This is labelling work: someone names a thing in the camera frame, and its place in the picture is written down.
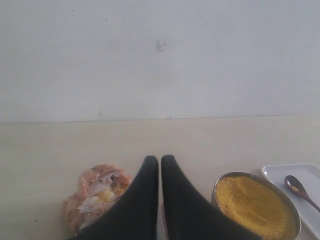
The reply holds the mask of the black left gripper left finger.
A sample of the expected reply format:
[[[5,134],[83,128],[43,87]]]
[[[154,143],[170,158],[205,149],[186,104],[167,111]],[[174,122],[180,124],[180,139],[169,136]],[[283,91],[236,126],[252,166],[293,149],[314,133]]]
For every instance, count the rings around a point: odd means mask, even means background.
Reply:
[[[159,162],[146,156],[123,196],[72,240],[155,240],[159,206]]]

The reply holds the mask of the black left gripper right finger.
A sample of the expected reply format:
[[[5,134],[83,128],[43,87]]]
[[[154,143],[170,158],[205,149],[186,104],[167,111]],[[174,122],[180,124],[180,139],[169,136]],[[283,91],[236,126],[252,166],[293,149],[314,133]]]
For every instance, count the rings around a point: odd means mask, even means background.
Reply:
[[[163,212],[169,240],[261,240],[212,206],[173,155],[161,158]]]

